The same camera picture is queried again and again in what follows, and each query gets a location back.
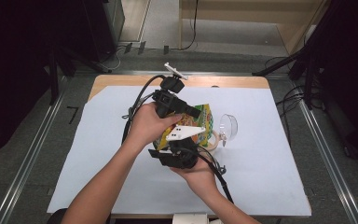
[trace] wooden desk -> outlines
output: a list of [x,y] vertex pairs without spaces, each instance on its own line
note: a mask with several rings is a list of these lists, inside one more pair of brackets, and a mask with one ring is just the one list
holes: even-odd
[[[103,75],[95,79],[49,213],[67,207],[113,156],[125,126],[126,120],[121,116],[151,77]],[[267,80],[190,76],[184,83],[186,86],[178,97],[190,105],[209,103],[216,123],[225,113],[237,118],[239,130],[235,141],[214,154],[227,166],[224,178],[236,205],[251,216],[310,216],[308,199]],[[214,216],[180,176],[161,166],[144,150],[120,192],[112,217],[172,218],[174,213],[191,212]]]
[[[289,54],[302,47],[308,30],[323,14],[326,0],[199,0],[197,20],[277,23]],[[194,19],[196,0],[179,2],[179,49],[182,19]]]

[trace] white paper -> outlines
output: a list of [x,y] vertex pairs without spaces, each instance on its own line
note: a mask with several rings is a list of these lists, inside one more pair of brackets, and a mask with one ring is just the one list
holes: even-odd
[[[126,122],[121,116],[128,114],[141,88],[107,87],[86,104],[49,213],[68,207],[115,154]],[[145,95],[155,89],[149,87]],[[177,95],[189,105],[209,104],[216,131],[222,115],[237,119],[237,136],[226,147],[220,142],[214,155],[227,167],[223,178],[240,209],[253,216],[310,216],[270,90],[184,87]],[[153,147],[146,147],[134,163],[112,213],[213,214],[182,177],[151,158],[149,148]]]

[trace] floor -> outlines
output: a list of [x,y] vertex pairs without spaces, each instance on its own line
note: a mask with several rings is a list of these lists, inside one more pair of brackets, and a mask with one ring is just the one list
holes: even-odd
[[[213,32],[210,29],[211,24],[197,22],[200,31],[193,49],[170,51],[169,54],[164,55],[163,45],[169,45],[171,49],[177,47],[177,21],[168,15],[165,20],[167,24],[156,23],[157,15],[162,16],[163,12],[170,12],[172,8],[177,8],[176,4],[176,0],[150,1],[148,13],[144,17],[144,29],[140,27],[142,32],[134,32],[137,37],[127,39],[136,40],[134,46],[140,41],[146,41],[149,50],[145,50],[142,54],[138,54],[137,49],[132,49],[126,54],[121,51],[117,54],[121,61],[113,57],[105,62],[105,65],[111,67],[118,65],[113,70],[113,74],[128,74],[128,71],[156,74],[157,71],[164,71],[164,63],[170,62],[178,69],[187,72],[249,76],[249,73],[262,70],[266,65],[280,60],[269,61],[272,57],[287,56],[276,29],[274,31],[274,24],[237,24],[236,22],[217,23],[216,25],[221,25],[221,30],[225,32],[216,32],[214,40],[207,39]],[[186,43],[189,43],[192,36],[190,23],[191,21],[188,21],[187,31],[184,34]],[[239,30],[247,30],[247,32],[238,34],[241,38],[224,36]],[[65,86],[66,91],[62,91],[62,100],[56,110],[50,111],[49,92],[46,92],[9,143],[0,149],[0,207],[7,195],[12,196],[13,199],[6,211],[0,211],[0,223],[46,223],[49,218],[46,211],[51,195],[72,145],[82,108],[87,102],[93,80],[98,75],[84,66],[79,65],[77,68],[75,77],[62,82],[62,87]],[[294,83],[285,75],[289,69],[290,65],[276,71],[277,74],[268,76],[275,101],[281,100],[293,88]],[[79,109],[76,114],[73,107]],[[38,148],[35,148],[37,153],[34,154],[34,159],[27,163],[30,166],[28,173],[19,176],[24,158],[30,154],[34,137],[45,121],[46,114],[53,112],[56,113],[55,119],[49,123],[46,138]],[[323,131],[329,151],[358,205],[358,160],[345,155],[342,142],[329,117],[318,109],[313,109],[312,114]],[[323,153],[313,136],[314,133],[310,131],[309,121],[305,119],[304,108],[301,105],[296,107],[288,114],[288,119],[292,133],[293,155],[309,197],[312,217],[284,218],[281,223],[354,223],[350,222],[342,205],[337,186],[328,172],[328,164],[324,161]],[[13,180],[18,180],[20,177],[23,182],[14,186]],[[277,218],[274,217],[257,219],[262,223],[277,223]]]

